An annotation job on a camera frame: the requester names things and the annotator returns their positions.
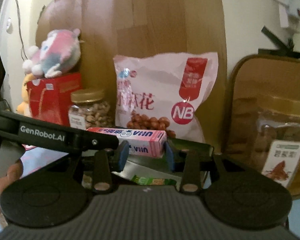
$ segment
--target transparent plastic container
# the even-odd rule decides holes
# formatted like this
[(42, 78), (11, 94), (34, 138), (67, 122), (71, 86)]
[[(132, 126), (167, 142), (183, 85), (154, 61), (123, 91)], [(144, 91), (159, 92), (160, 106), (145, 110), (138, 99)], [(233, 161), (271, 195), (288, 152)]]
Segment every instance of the transparent plastic container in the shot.
[(71, 94), (74, 103), (69, 108), (70, 126), (78, 129), (90, 127), (113, 127), (113, 119), (109, 116), (110, 105), (104, 100), (103, 90), (84, 89)]
[(248, 165), (287, 187), (300, 162), (300, 101), (261, 96), (248, 139)]

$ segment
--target stuffed animal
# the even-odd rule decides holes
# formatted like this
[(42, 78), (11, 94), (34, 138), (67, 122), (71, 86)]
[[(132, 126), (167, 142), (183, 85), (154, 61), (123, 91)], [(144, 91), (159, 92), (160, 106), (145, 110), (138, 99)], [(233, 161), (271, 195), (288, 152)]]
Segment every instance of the stuffed animal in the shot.
[(23, 63), (26, 74), (32, 73), (36, 78), (53, 78), (71, 70), (79, 61), (81, 52), (79, 37), (80, 30), (54, 30), (48, 38), (37, 46), (29, 48), (29, 58)]
[(23, 99), (23, 102), (18, 105), (17, 112), (18, 114), (22, 114), (27, 117), (31, 117), (31, 112), (29, 108), (29, 95), (27, 91), (27, 82), (32, 81), (35, 79), (35, 76), (32, 74), (28, 74), (25, 76), (23, 83), (22, 83), (22, 89), (21, 89), (21, 96)]

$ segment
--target jar lid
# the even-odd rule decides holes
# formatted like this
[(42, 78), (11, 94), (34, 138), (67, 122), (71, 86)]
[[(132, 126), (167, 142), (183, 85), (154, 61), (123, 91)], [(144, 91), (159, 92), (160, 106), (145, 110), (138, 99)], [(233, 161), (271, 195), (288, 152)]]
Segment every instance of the jar lid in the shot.
[(258, 98), (258, 105), (271, 112), (300, 117), (300, 101), (297, 100), (263, 95)]
[(104, 90), (81, 89), (71, 93), (73, 103), (89, 103), (102, 100), (105, 97)]

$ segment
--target human hand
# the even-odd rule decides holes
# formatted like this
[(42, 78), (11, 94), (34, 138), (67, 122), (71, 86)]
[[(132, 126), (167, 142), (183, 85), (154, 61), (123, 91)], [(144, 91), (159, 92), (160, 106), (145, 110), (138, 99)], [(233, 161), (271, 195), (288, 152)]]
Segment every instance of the human hand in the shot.
[(18, 160), (15, 164), (11, 165), (7, 171), (7, 176), (0, 179), (0, 195), (7, 188), (16, 180), (20, 179), (23, 173), (23, 165), (21, 160)]

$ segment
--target green package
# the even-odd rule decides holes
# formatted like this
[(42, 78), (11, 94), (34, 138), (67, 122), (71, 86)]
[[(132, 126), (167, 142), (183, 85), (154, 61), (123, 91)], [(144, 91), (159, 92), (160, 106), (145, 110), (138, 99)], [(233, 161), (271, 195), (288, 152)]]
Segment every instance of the green package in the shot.
[(177, 182), (174, 179), (155, 179), (155, 178), (145, 178), (138, 177), (134, 175), (132, 181), (138, 185), (173, 185), (175, 186)]

